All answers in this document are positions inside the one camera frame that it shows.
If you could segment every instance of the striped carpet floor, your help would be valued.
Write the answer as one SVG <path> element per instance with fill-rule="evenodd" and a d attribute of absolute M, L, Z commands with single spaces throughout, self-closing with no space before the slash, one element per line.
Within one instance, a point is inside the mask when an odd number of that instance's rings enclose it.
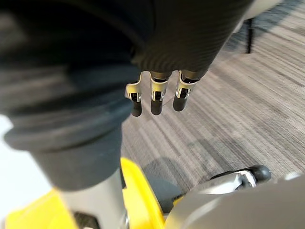
<path fill-rule="evenodd" d="M 122 155 L 183 190 L 228 169 L 264 164 L 274 177 L 305 171 L 305 1 L 286 0 L 255 19 L 252 54 L 246 26 L 223 47 L 182 112 L 173 110 L 178 73 L 163 112 L 123 124 Z"/>

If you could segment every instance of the robotic hand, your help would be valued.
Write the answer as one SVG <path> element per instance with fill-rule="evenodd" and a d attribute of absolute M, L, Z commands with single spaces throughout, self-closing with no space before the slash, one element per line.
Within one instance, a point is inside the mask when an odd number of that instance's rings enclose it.
<path fill-rule="evenodd" d="M 183 110 L 252 1 L 0 3 L 0 111 L 14 126 L 5 140 L 31 153 L 80 228 L 128 227 L 120 148 L 131 104 L 124 93 L 139 116 L 139 76 L 149 71 L 158 115 L 168 79 L 179 70 L 173 107 Z"/>

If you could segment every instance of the black fingertip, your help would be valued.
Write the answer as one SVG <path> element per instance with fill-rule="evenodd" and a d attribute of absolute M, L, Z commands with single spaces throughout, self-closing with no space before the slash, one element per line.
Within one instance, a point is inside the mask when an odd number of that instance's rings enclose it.
<path fill-rule="evenodd" d="M 271 171 L 267 166 L 255 165 L 249 167 L 248 170 L 253 174 L 257 183 L 263 183 L 271 179 Z"/>
<path fill-rule="evenodd" d="M 178 98 L 175 95 L 175 98 L 173 99 L 173 108 L 175 111 L 182 111 L 185 108 L 186 105 L 186 99 Z"/>
<path fill-rule="evenodd" d="M 159 115 L 162 111 L 162 101 L 152 100 L 151 101 L 151 112 L 153 115 Z"/>
<path fill-rule="evenodd" d="M 141 101 L 133 102 L 133 110 L 132 115 L 135 117 L 139 117 L 142 114 L 142 104 Z"/>

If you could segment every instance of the white wall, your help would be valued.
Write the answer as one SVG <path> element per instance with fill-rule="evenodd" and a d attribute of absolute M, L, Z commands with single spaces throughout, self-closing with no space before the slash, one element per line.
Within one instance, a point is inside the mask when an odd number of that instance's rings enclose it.
<path fill-rule="evenodd" d="M 13 150 L 4 143 L 3 135 L 9 129 L 10 121 L 0 115 L 0 221 L 51 188 L 29 153 Z"/>

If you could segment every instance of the yellow base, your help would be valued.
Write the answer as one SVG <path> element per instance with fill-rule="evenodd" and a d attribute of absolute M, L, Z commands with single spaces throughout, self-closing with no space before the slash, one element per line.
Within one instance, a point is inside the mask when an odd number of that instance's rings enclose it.
<path fill-rule="evenodd" d="M 121 158 L 127 188 L 123 197 L 130 218 L 130 229 L 163 229 L 159 203 L 141 169 Z M 57 191 L 52 190 L 22 210 L 10 213 L 5 229 L 77 229 Z"/>

